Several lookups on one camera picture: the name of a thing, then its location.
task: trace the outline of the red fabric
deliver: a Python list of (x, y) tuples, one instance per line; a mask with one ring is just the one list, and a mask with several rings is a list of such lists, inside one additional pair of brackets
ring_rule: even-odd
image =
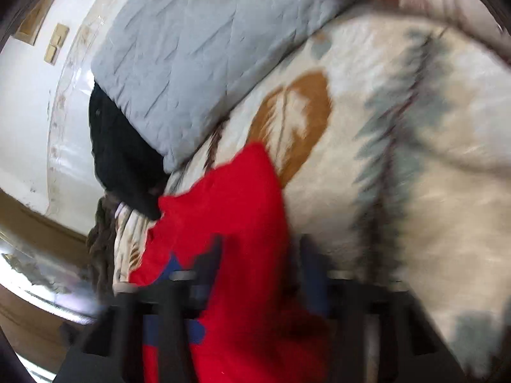
[[(190, 192), (162, 197), (130, 282), (148, 285), (173, 253), (183, 268), (224, 238), (220, 270), (200, 344), (191, 344), (201, 383), (314, 383), (325, 377), (327, 329), (285, 296), (289, 233), (278, 179), (260, 144), (210, 171)], [(144, 349), (146, 383), (157, 382), (157, 351)]]

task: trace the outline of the black cloth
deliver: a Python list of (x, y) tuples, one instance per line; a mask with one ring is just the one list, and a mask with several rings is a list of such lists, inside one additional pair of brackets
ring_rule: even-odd
[(150, 190), (165, 180), (163, 157), (142, 139), (97, 83), (89, 101), (96, 177), (106, 190), (151, 220), (161, 216)]

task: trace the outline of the brown fabric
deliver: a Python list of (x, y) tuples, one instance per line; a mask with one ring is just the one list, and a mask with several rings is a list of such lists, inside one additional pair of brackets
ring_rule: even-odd
[[(283, 188), (307, 161), (328, 126), (332, 105), (327, 86), (320, 70), (300, 76), (287, 88), (279, 86), (262, 101), (250, 126), (248, 142), (263, 141), (271, 146)], [(297, 109), (302, 113), (289, 113)], [(273, 131), (275, 127), (282, 131)]]
[(88, 268), (91, 282), (101, 302), (106, 302), (113, 295), (115, 213), (118, 206), (119, 201), (110, 193), (99, 199), (95, 214), (96, 225), (90, 230), (85, 242), (90, 254)]
[(217, 150), (218, 150), (218, 143), (220, 142), (220, 139), (222, 138), (222, 132), (225, 128), (227, 120), (221, 121), (213, 133), (211, 134), (211, 143), (208, 148), (208, 157), (206, 159), (206, 162), (204, 164), (204, 170), (210, 171), (213, 168), (213, 164), (215, 163), (216, 157), (217, 157)]

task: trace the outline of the quilted fabric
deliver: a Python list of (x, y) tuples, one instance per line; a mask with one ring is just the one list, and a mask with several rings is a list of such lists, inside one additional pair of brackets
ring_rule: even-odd
[(129, 0), (92, 71), (171, 172), (280, 59), (354, 0)]

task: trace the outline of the wall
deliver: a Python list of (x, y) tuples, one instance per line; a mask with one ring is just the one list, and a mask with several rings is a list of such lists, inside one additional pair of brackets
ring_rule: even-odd
[[(41, 214), (49, 206), (47, 146), (55, 90), (73, 39), (94, 1), (55, 0), (35, 46), (9, 38), (0, 53), (0, 188)], [(70, 33), (52, 66), (43, 58), (57, 23), (68, 26)], [(92, 162), (91, 157), (81, 159)], [(83, 183), (99, 197), (101, 187), (93, 167), (88, 168)]]

